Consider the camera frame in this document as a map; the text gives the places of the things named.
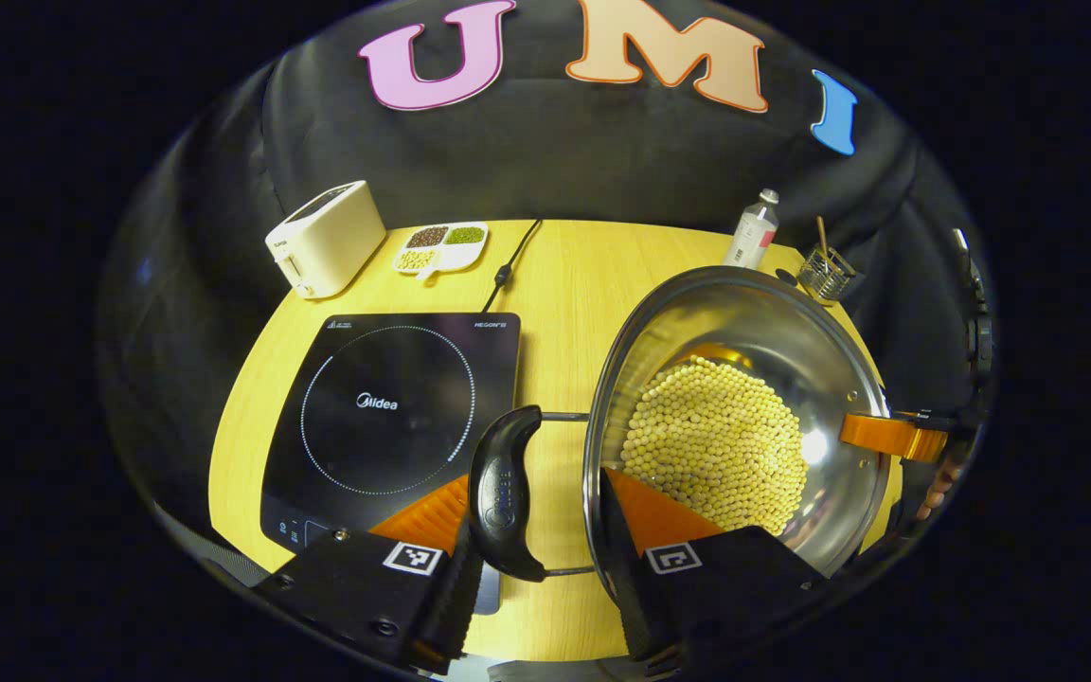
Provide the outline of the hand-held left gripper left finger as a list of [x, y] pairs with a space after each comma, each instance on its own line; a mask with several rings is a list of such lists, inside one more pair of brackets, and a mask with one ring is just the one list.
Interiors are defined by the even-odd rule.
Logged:
[[322, 530], [252, 593], [341, 651], [446, 674], [463, 656], [481, 581], [468, 501], [463, 475], [372, 529]]

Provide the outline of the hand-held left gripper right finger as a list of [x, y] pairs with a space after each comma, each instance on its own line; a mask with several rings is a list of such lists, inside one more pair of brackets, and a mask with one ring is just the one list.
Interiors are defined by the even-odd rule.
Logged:
[[635, 660], [729, 657], [791, 626], [824, 577], [762, 527], [726, 530], [650, 484], [600, 470], [599, 565]]

